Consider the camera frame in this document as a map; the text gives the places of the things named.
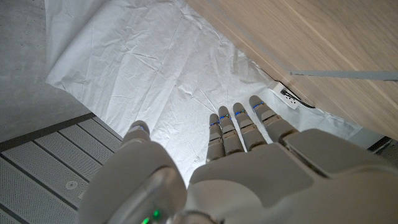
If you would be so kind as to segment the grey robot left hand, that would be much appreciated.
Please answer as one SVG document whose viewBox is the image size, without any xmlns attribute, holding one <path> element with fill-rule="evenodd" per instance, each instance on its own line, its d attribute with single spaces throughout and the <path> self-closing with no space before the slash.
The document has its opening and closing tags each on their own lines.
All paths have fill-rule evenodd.
<svg viewBox="0 0 398 224">
<path fill-rule="evenodd" d="M 319 129 L 296 130 L 258 96 L 211 114 L 204 165 L 188 183 L 131 124 L 78 209 L 79 223 L 396 223 L 397 168 Z"/>
</svg>

